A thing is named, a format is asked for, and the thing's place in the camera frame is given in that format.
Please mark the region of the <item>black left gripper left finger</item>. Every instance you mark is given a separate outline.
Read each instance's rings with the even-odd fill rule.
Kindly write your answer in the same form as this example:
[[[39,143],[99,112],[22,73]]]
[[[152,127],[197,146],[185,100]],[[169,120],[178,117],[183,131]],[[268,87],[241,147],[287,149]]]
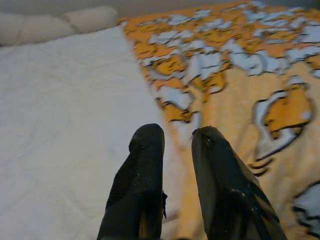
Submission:
[[[139,127],[117,171],[97,234],[99,240],[159,240],[166,215],[165,135],[156,123]]]

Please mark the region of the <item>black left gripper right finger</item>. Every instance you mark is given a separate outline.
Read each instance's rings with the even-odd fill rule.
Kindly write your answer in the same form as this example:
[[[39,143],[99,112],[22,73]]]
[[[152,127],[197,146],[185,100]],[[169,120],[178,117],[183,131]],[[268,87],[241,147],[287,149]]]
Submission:
[[[259,181],[217,128],[192,134],[192,160],[209,240],[285,240]]]

